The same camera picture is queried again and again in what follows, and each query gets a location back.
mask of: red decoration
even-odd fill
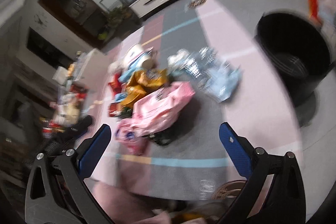
[[[120,76],[121,73],[116,73],[115,75],[113,75],[112,81],[108,83],[114,96],[118,93],[121,93],[121,83],[118,80]]]

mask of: black bucket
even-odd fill
[[[324,38],[298,16],[264,15],[258,22],[256,39],[280,74],[295,106],[303,103],[332,69]]]

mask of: drawer handle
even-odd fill
[[[153,2],[153,1],[155,1],[155,0],[149,0],[144,5],[148,5],[149,3]]]

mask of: pink plastic bag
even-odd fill
[[[122,119],[115,132],[115,139],[125,145],[130,153],[134,155],[142,155],[148,140],[146,138],[136,137],[131,124],[131,118]]]
[[[194,94],[189,82],[173,82],[137,101],[130,122],[135,135],[145,136],[171,127]]]

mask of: metal screw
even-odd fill
[[[74,153],[75,153],[75,151],[73,149],[69,149],[65,152],[65,155],[72,156]]]
[[[255,151],[257,152],[258,155],[262,155],[263,153],[265,153],[265,150],[261,147],[257,147]]]
[[[288,153],[287,153],[287,156],[288,156],[289,158],[291,158],[291,159],[294,159],[294,158],[295,158],[295,155],[294,155],[293,152],[288,152]]]
[[[42,159],[43,157],[44,157],[44,154],[43,154],[43,153],[38,153],[37,156],[36,156],[36,158],[37,158],[38,160]]]

